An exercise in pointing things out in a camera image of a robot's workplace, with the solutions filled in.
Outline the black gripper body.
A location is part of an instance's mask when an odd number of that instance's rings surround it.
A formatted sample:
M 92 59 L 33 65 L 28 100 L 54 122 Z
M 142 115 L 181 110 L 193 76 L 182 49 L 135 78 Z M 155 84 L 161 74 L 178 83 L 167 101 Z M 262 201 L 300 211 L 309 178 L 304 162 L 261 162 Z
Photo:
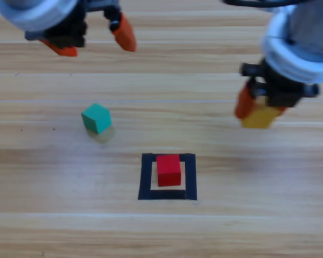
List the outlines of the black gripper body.
M 302 98 L 315 98 L 320 94 L 318 84 L 306 84 L 291 80 L 276 72 L 265 60 L 259 64 L 242 63 L 240 74 L 249 77 L 248 95 L 267 98 L 270 107 L 293 108 Z
M 87 23 L 86 14 L 102 11 L 104 18 L 109 21 L 109 29 L 115 32 L 121 24 L 122 12 L 119 1 L 77 1 L 70 14 L 57 25 L 37 31 L 25 32 L 28 41 L 45 40 L 58 49 L 66 47 L 84 47 Z

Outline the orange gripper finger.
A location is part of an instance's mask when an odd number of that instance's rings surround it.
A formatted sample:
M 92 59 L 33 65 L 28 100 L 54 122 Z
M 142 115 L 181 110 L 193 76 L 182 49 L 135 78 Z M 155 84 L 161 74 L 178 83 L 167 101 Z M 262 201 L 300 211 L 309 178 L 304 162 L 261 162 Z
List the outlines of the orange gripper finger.
M 279 107 L 269 107 L 271 116 L 271 120 L 275 120 L 277 117 L 281 116 L 286 110 L 287 107 L 279 106 Z
M 238 94 L 234 110 L 234 114 L 237 119 L 248 119 L 253 112 L 256 111 L 258 107 L 256 98 L 251 94 L 252 86 L 254 86 L 255 83 L 255 79 L 248 79 Z
M 124 13 L 120 13 L 119 20 L 111 21 L 109 28 L 121 49 L 128 52 L 135 52 L 137 50 L 134 30 Z
M 77 55 L 78 55 L 78 51 L 77 51 L 76 47 L 65 47 L 65 48 L 60 49 L 47 40 L 40 40 L 40 42 L 42 42 L 44 45 L 46 45 L 52 51 L 57 53 L 59 56 L 77 57 Z

